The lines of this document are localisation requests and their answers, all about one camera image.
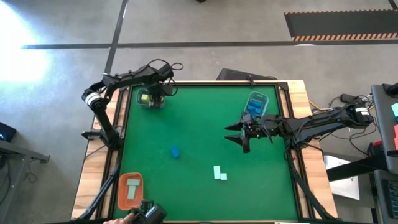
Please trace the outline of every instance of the black mat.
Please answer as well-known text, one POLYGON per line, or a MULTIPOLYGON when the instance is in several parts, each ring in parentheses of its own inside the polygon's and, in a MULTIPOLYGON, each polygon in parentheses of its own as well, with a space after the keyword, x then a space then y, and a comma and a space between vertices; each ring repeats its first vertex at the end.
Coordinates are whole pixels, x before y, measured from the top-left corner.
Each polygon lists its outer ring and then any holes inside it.
POLYGON ((292 40, 363 40, 398 37, 398 11, 285 12, 292 40))

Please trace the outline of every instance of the metal frame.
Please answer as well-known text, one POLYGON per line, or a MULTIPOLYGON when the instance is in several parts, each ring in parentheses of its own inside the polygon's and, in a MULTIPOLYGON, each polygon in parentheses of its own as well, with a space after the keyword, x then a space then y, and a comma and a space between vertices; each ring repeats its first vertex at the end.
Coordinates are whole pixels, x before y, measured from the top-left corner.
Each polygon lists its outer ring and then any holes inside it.
MULTIPOLYGON (((176 81, 178 86, 251 86, 251 84, 249 82, 246 81, 176 81)), ((256 85, 261 85, 261 86, 274 86, 275 88, 275 93, 277 96, 277 102, 278 102, 278 108, 280 113, 284 112, 283 111, 283 107, 282 107, 282 98, 281 98, 281 94, 280 91, 284 91, 285 93, 285 100, 286 100, 286 105, 287 105, 287 109, 288 109, 288 114, 290 117, 294 117, 293 114, 293 107, 292 107, 292 102, 290 99, 290 93, 289 93, 289 88, 288 88, 288 84, 287 82, 267 82, 267 81, 256 81, 255 82, 256 85)), ((131 97, 132 97, 132 89, 134 88, 134 86, 132 86, 132 88, 129 88, 129 93, 127 96, 127 105, 126 105, 126 110, 125 110, 125 118, 123 121, 123 127, 122 129, 126 132, 126 127, 127 127, 127 122, 129 120, 129 110, 131 107, 131 97)), ((122 98, 124 92, 119 92, 119 97, 122 98)), ((119 108, 121 104, 121 100, 118 99, 116 108, 119 108)), ((123 156, 123 150, 124 150, 124 143, 123 143, 123 147, 118 149, 118 158, 117 158, 117 163, 121 164, 121 159, 123 156)), ((298 163, 299 163, 299 167, 300 167, 300 175, 302 176, 302 178, 306 181, 306 183, 308 184, 308 179, 307 179, 307 173, 305 171, 305 167, 303 164, 303 157, 302 157, 302 153, 300 151, 297 151, 297 158, 298 158, 298 163)), ((105 161, 105 166, 110 166, 112 160, 112 155, 110 157, 107 156, 106 161, 105 161)), ((107 178, 108 174, 104 173, 103 175, 103 179, 107 178)), ((118 187, 118 182, 115 181, 116 179, 118 179, 119 177, 119 172, 115 175, 114 177, 114 183, 113 183, 113 187, 111 190, 111 199, 110 199, 110 203, 109 203, 109 210, 108 210, 108 215, 107 218, 112 218, 113 217, 113 213, 114 213, 114 206, 116 203, 116 194, 117 194, 117 187, 118 187)), ((295 208, 296 208, 296 212, 297 212, 297 217, 298 219, 303 218, 303 213, 302 213, 302 206, 301 206, 301 202, 300 202, 300 195, 299 195, 299 190, 297 187, 297 184, 295 183, 294 179, 291 179, 292 182, 292 190, 293 190, 293 194, 294 194, 294 199, 295 199, 295 208)), ((96 218, 101 218, 102 212, 99 208, 97 209, 97 213, 96 213, 96 218)), ((313 208, 310 205, 308 199, 307 199, 307 210, 308 210, 308 214, 310 215, 310 218, 315 217, 314 216, 314 212, 313 212, 313 208)))
POLYGON ((45 156, 41 153, 25 149, 6 141, 0 141, 0 152, 2 152, 2 156, 7 156, 8 159, 17 159, 19 163, 19 167, 16 171, 8 171, 13 178, 10 178, 11 187, 1 205, 0 223, 4 223, 7 219, 8 211, 14 201, 14 195, 18 193, 21 183, 25 179, 25 174, 29 170, 31 159, 37 159, 41 163, 47 163, 50 156, 45 156))

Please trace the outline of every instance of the sunlight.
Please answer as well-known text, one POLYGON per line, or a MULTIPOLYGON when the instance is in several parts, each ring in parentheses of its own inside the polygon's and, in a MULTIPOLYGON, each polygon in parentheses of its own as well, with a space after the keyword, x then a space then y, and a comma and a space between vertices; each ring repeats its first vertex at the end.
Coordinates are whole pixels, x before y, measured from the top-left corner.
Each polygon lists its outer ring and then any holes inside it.
POLYGON ((0 1, 0 81, 32 82, 40 80, 47 66, 43 50, 22 50, 23 44, 35 44, 22 19, 0 1))

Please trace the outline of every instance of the green mat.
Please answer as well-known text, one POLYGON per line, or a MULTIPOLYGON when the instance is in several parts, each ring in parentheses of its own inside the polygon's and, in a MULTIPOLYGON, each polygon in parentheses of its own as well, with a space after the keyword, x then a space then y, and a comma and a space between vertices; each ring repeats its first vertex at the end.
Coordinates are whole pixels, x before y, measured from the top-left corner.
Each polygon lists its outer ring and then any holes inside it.
MULTIPOLYGON (((121 174, 142 174, 144 198, 161 204, 166 220, 296 220, 283 139, 253 139, 249 154, 224 139, 252 91, 269 97, 266 114, 279 114, 274 86, 180 86, 160 110, 137 105, 135 88, 121 174), (228 180, 215 180, 213 166, 228 180)), ((114 218, 126 215, 116 205, 114 218)))

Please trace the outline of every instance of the wooden table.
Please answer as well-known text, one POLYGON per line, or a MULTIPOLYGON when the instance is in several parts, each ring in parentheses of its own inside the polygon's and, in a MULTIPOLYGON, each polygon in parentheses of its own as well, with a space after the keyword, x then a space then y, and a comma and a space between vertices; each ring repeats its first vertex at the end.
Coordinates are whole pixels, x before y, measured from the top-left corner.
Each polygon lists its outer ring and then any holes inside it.
MULTIPOLYGON (((206 81, 206 82, 235 82, 235 81, 206 81)), ((308 103, 307 92, 303 80, 279 80, 275 82, 287 82, 289 85, 290 100, 292 102, 293 112, 296 118, 302 118, 311 115, 310 105, 308 103)), ((108 104, 107 114, 110 120, 113 120, 116 111, 116 101, 119 92, 115 91, 111 102, 108 104)), ((284 116, 288 116, 287 103, 285 97, 282 98, 282 106, 284 108, 284 116)), ((122 96, 121 109, 119 114, 118 126, 122 126, 124 120, 124 111, 127 103, 127 91, 122 96)), ((93 128, 99 129, 100 126, 97 120, 94 120, 93 128)), ((312 145, 319 147, 319 142, 313 140, 312 145)), ((90 141, 87 148, 87 154, 93 152, 95 149, 101 147, 103 143, 98 140, 90 141)), ((92 154, 83 165, 83 170, 80 177, 80 183, 78 186, 75 204, 72 210, 72 218, 79 217, 93 201, 99 189, 101 187, 101 179, 103 178, 105 160, 106 160, 107 149, 104 148, 95 154, 92 154)), ((113 162, 116 159, 117 152, 113 152, 113 162)), ((304 167, 307 173, 308 184, 310 190, 319 200, 319 202, 325 207, 325 209, 334 217, 337 217, 337 211, 333 196, 331 194, 328 177, 326 174, 325 165, 323 163, 322 153, 311 147, 302 149, 302 155, 304 160, 304 167)), ((303 192, 299 189, 300 201, 303 211, 303 216, 308 217, 308 208, 306 198, 303 192)), ((103 217, 107 215, 109 205, 110 190, 107 192, 104 207, 101 211, 103 217)))

